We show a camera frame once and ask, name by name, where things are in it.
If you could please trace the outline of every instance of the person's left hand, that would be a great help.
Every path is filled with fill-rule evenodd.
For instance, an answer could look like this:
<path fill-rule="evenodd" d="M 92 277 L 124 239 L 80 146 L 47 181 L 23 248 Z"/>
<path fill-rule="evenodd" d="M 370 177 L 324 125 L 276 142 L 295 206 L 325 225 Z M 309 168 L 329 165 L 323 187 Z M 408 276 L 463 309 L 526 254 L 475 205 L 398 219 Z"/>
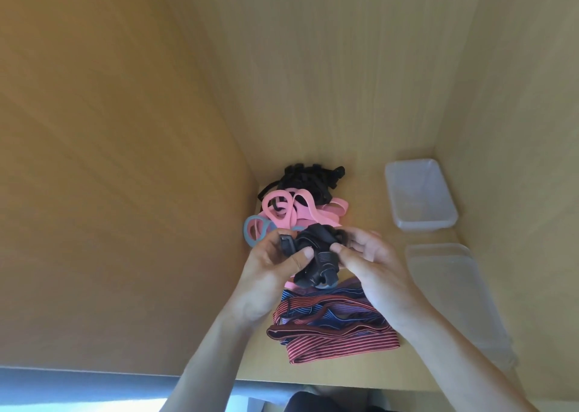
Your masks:
<path fill-rule="evenodd" d="M 282 233 L 296 236 L 295 231 L 276 229 L 257 243 L 225 306 L 243 324 L 254 326 L 270 313 L 279 304 L 286 281 L 314 257 L 314 250 L 306 247 L 286 259 L 280 247 Z"/>

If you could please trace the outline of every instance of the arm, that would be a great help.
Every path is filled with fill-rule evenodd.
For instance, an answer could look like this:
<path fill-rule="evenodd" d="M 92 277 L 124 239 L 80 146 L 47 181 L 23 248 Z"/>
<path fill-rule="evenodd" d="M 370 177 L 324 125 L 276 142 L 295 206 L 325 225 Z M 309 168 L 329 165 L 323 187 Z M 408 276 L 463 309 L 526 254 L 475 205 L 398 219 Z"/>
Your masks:
<path fill-rule="evenodd" d="M 459 412 L 536 411 L 506 376 L 430 305 L 394 248 L 372 233 L 345 228 L 350 247 L 334 244 L 366 297 L 416 349 Z"/>
<path fill-rule="evenodd" d="M 251 250 L 231 298 L 187 364 L 161 412 L 222 412 L 233 388 L 243 351 L 255 328 L 279 303 L 290 276 L 307 266 L 311 247 L 285 261 L 278 229 Z"/>

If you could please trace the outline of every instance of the clear plastic tray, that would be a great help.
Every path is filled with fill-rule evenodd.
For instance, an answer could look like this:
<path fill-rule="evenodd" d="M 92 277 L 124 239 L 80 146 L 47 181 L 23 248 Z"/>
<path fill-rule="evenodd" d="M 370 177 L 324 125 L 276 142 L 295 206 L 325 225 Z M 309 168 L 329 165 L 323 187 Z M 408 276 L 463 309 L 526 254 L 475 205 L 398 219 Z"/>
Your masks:
<path fill-rule="evenodd" d="M 436 160 L 392 162 L 385 174 L 392 218 L 403 231 L 435 231 L 456 223 L 459 213 Z"/>
<path fill-rule="evenodd" d="M 516 364 L 497 308 L 467 247 L 461 244 L 406 248 L 408 269 L 430 303 L 502 370 Z"/>

